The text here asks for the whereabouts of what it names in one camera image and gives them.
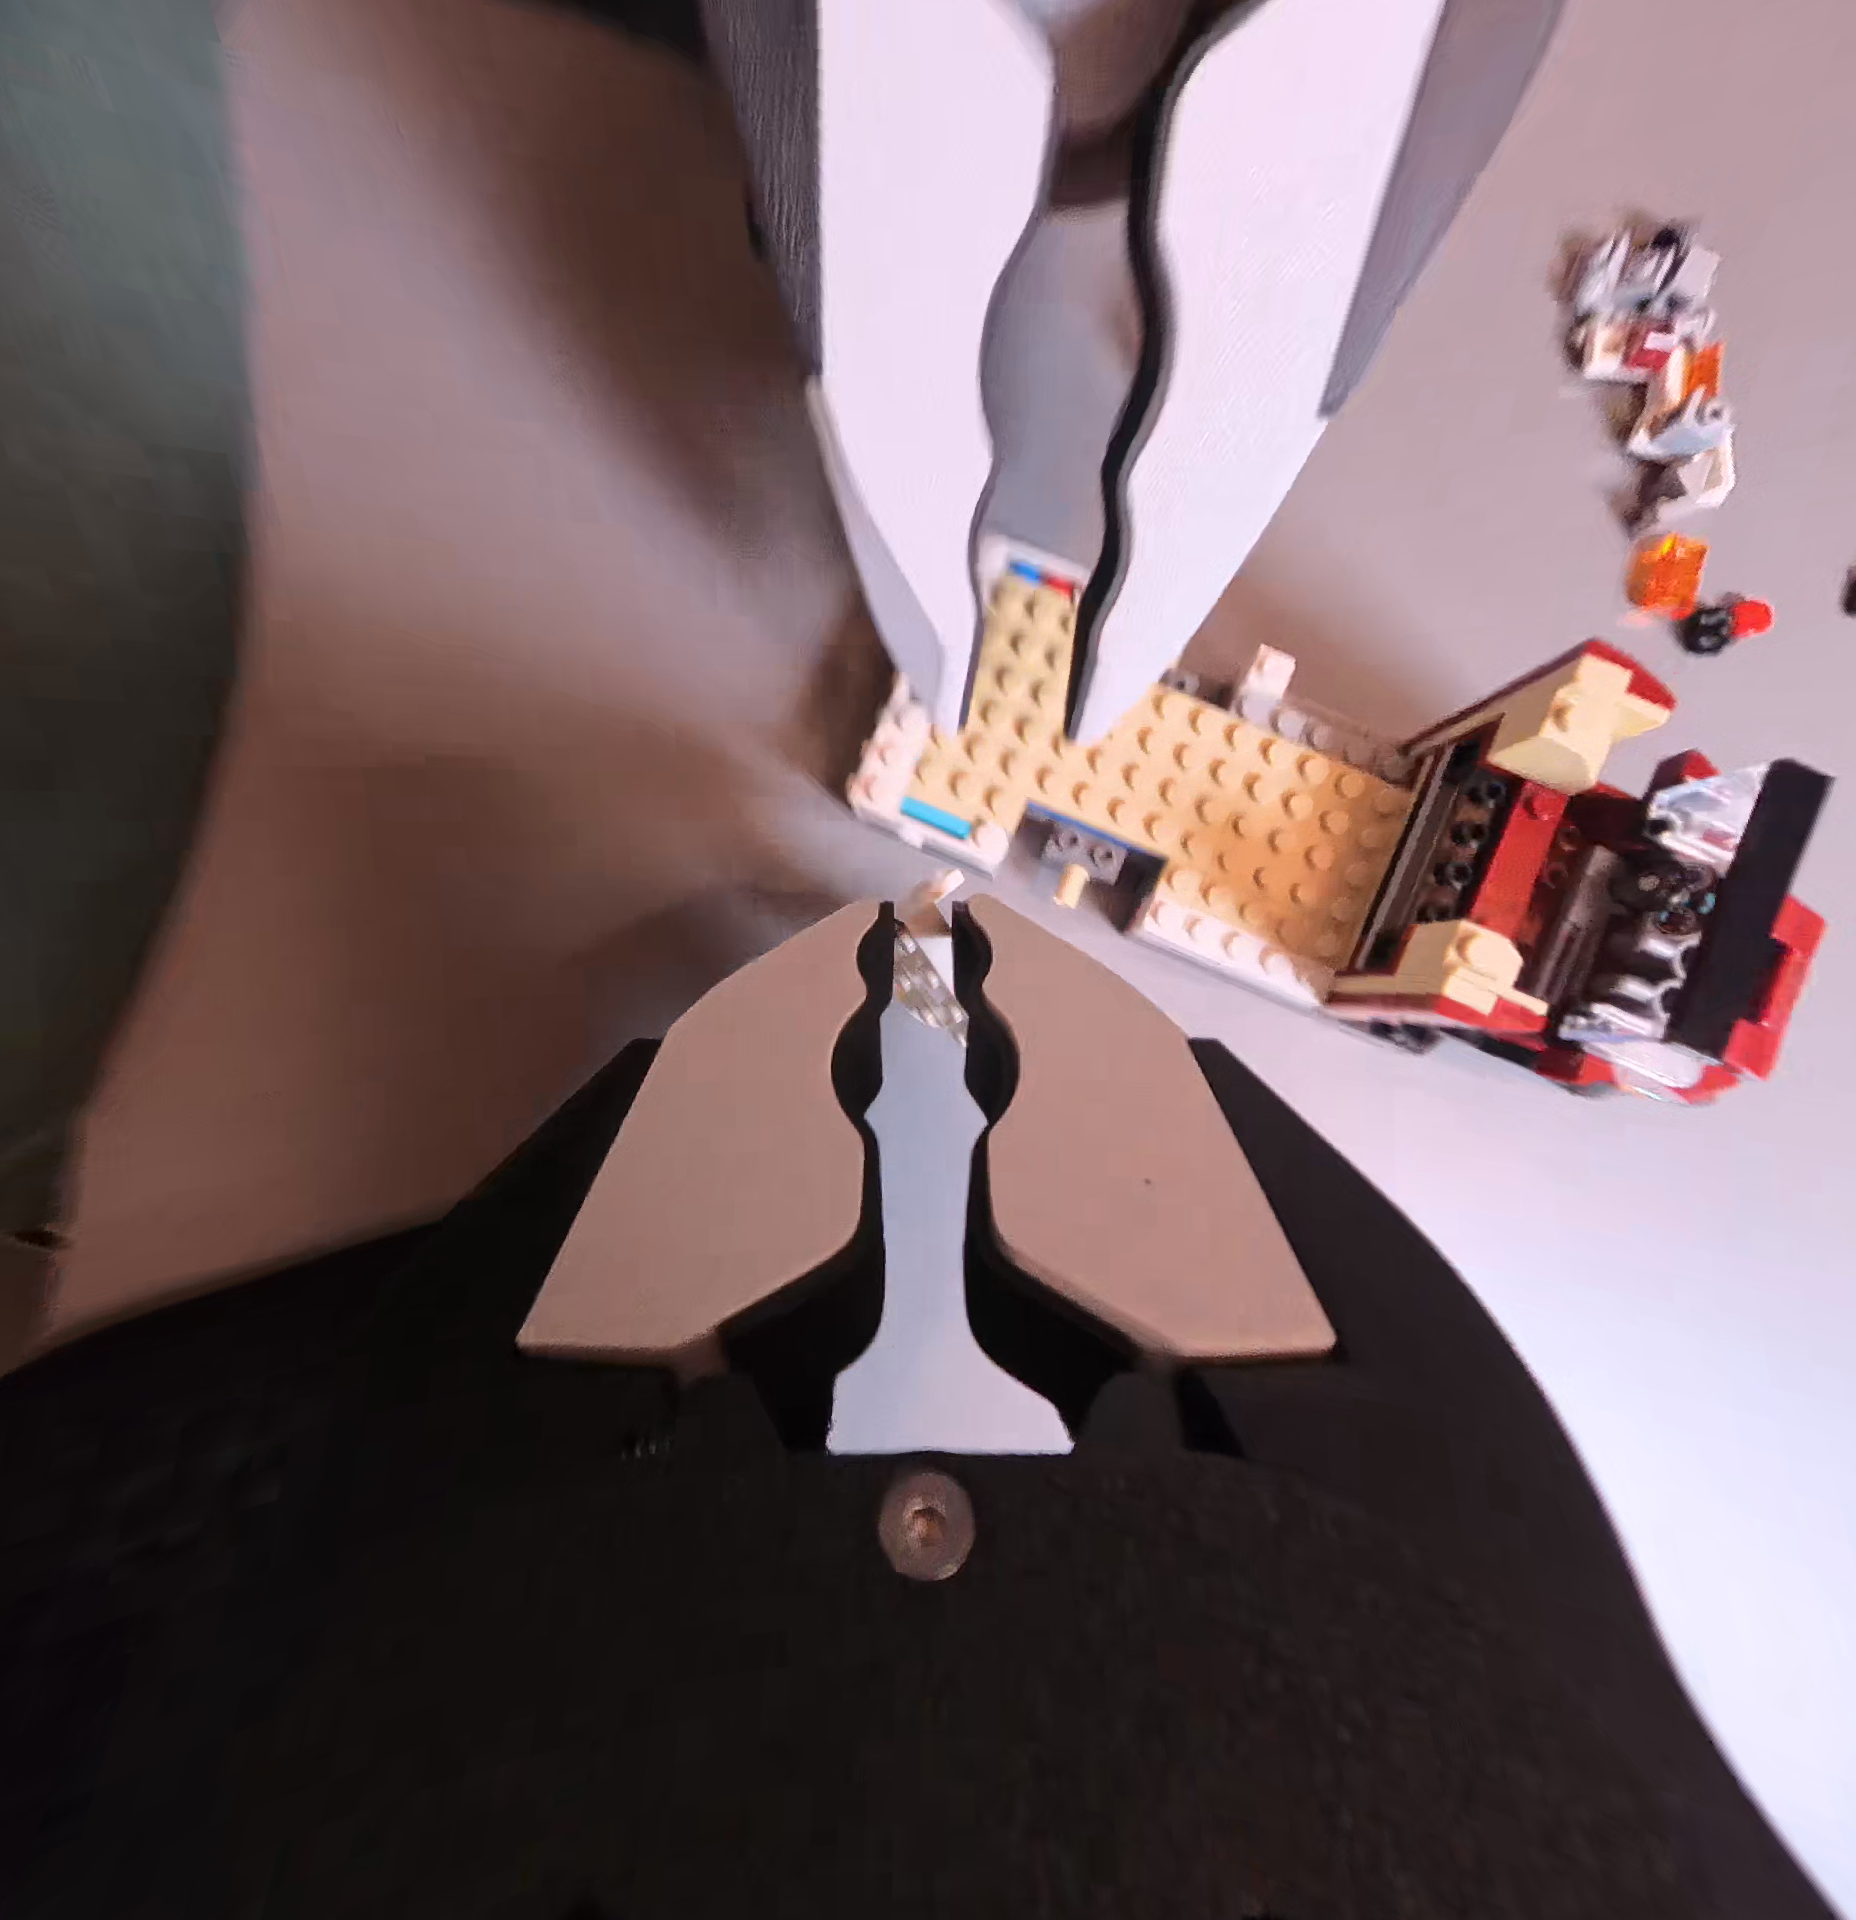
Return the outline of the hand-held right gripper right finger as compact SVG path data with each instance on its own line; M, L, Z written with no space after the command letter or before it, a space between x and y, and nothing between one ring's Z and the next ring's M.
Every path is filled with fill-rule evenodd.
M1337 1344L1180 1024L990 895L957 905L982 1228L1036 1299L1167 1364Z

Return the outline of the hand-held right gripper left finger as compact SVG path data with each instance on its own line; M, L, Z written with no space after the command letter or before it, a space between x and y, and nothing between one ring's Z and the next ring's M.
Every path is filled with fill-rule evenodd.
M881 1215L888 906L725 979L661 1041L521 1324L521 1352L717 1371Z

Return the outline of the white wheel arch brick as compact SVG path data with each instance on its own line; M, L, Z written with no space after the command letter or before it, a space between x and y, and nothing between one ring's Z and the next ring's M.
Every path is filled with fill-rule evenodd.
M965 887L960 868L941 868L893 905L893 1001L924 1028L959 1047L968 1015L957 990L955 925L948 908Z

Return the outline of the toy brick truck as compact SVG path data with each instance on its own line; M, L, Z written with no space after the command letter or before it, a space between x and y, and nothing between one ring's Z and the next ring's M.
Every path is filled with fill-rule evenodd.
M1797 890L1826 775L1686 752L1613 784L1678 703L1602 639L1407 739L1303 698L1276 647L1232 689L1172 668L1075 739L1080 597L1008 549L965 724L894 678L849 808L987 877L1038 827L1058 902L1129 890L1137 940L1403 1051L1683 1107L1778 1069L1829 937Z

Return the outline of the orange transparent brick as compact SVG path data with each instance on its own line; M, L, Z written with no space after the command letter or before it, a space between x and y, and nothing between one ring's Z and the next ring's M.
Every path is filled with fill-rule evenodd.
M1645 618L1681 623L1703 604L1710 543L1681 532L1651 535L1630 550L1622 591Z

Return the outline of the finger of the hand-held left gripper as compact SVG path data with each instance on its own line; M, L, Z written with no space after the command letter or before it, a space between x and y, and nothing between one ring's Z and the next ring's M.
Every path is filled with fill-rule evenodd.
M823 2L812 425L869 612L963 724L996 477L982 363L1049 185L1057 66L1019 5Z
M1230 5L1150 100L1130 202L1140 358L1104 456L1072 739L1108 735L1180 658L1311 460L1443 12Z

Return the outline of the person's torso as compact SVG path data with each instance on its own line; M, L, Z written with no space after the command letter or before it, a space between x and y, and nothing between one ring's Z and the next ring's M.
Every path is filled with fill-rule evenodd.
M237 682L223 5L0 2L0 1237L53 1244Z

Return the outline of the pile of small loose bricks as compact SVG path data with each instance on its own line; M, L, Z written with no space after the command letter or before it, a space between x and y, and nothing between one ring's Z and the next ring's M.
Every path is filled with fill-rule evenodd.
M1561 280L1564 367L1600 391L1635 538L1719 510L1736 486L1723 269L1693 223L1630 221L1582 245Z

